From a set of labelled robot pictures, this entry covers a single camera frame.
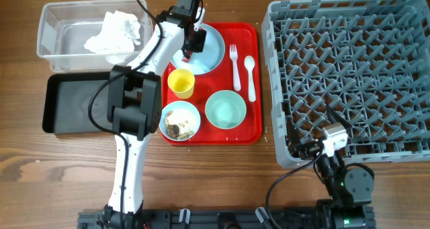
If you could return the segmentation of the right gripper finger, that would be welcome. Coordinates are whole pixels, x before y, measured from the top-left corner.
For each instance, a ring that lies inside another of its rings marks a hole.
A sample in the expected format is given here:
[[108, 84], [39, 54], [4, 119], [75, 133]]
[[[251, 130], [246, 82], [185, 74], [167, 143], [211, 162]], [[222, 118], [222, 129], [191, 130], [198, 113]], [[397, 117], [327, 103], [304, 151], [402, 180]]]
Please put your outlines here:
[[327, 111], [327, 117], [332, 124], [340, 123], [344, 128], [352, 127], [352, 125], [343, 117], [338, 115], [332, 107], [330, 107], [329, 105], [326, 105], [325, 109]]
[[287, 119], [287, 130], [291, 145], [298, 145], [300, 143], [300, 138], [298, 136], [298, 132], [294, 126], [292, 118]]

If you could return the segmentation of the yellow plastic cup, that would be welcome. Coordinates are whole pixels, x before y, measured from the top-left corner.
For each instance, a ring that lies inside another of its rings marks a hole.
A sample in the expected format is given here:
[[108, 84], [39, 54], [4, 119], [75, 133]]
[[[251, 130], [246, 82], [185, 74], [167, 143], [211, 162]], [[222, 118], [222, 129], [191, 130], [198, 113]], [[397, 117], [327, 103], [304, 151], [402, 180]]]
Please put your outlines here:
[[167, 79], [170, 90], [180, 99], [188, 99], [193, 95], [195, 77], [187, 69], [175, 69]]

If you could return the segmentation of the light blue bowl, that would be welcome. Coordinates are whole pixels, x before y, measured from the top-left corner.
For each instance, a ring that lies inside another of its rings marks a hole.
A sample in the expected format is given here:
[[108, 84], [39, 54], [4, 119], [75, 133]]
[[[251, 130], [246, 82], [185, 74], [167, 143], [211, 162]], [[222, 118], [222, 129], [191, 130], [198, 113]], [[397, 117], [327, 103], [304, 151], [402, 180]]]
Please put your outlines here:
[[159, 129], [166, 139], [185, 142], [197, 134], [200, 124], [200, 113], [194, 105], [174, 101], [163, 108]]

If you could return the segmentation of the green bowl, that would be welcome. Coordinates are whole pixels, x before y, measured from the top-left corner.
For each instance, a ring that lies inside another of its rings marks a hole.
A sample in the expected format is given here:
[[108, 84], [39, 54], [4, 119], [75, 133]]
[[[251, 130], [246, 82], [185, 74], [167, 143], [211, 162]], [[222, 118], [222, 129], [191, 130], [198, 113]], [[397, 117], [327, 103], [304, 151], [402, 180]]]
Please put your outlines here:
[[247, 106], [245, 100], [238, 93], [221, 90], [208, 98], [205, 104], [205, 114], [213, 126], [230, 130], [245, 120]]

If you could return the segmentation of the white napkin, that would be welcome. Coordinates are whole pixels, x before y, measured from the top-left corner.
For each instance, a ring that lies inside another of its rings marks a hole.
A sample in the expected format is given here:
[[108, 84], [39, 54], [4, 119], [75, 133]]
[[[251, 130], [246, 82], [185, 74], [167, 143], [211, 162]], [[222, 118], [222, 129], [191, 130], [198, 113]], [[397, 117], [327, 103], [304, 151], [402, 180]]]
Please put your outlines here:
[[90, 37], [84, 48], [96, 54], [133, 52], [140, 42], [140, 23], [129, 13], [115, 11], [105, 14], [101, 31]]

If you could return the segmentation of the food scraps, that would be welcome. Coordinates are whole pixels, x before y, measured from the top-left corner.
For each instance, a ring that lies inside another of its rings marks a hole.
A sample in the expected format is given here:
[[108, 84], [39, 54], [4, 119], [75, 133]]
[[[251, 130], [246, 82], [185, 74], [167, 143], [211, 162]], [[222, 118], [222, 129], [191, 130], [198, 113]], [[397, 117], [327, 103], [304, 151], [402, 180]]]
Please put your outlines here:
[[196, 117], [186, 109], [168, 111], [164, 119], [167, 136], [174, 140], [185, 140], [195, 134]]

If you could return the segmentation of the red snack wrapper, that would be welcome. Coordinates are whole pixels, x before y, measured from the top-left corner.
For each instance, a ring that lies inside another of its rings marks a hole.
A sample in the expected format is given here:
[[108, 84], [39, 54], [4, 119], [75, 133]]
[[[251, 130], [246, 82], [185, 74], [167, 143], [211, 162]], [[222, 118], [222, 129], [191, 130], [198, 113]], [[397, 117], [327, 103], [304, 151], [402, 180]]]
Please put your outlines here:
[[191, 58], [191, 52], [183, 51], [182, 61], [183, 62], [189, 62], [190, 58]]

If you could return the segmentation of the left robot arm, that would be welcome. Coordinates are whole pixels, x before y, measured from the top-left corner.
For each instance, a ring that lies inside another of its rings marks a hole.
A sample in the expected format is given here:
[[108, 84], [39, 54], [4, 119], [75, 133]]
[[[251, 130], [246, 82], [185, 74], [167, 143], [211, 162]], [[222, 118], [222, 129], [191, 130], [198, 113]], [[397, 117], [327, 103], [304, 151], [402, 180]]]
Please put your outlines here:
[[161, 76], [180, 50], [202, 51], [205, 9], [174, 7], [156, 17], [157, 27], [139, 55], [127, 66], [115, 66], [102, 87], [108, 89], [107, 119], [117, 146], [114, 188], [99, 225], [142, 228], [142, 174], [146, 148], [161, 119]]

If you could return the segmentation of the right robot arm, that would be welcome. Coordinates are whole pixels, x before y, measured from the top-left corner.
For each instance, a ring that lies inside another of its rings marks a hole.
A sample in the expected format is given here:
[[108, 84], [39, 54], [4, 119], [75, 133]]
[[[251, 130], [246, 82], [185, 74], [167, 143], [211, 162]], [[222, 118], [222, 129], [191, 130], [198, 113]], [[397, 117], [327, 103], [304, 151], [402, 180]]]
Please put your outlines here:
[[330, 125], [322, 129], [322, 136], [303, 143], [298, 130], [288, 122], [291, 147], [299, 155], [312, 158], [312, 166], [325, 185], [329, 199], [320, 199], [312, 213], [314, 228], [375, 228], [372, 202], [375, 174], [361, 163], [345, 164], [340, 150], [347, 146], [352, 125], [326, 106]]

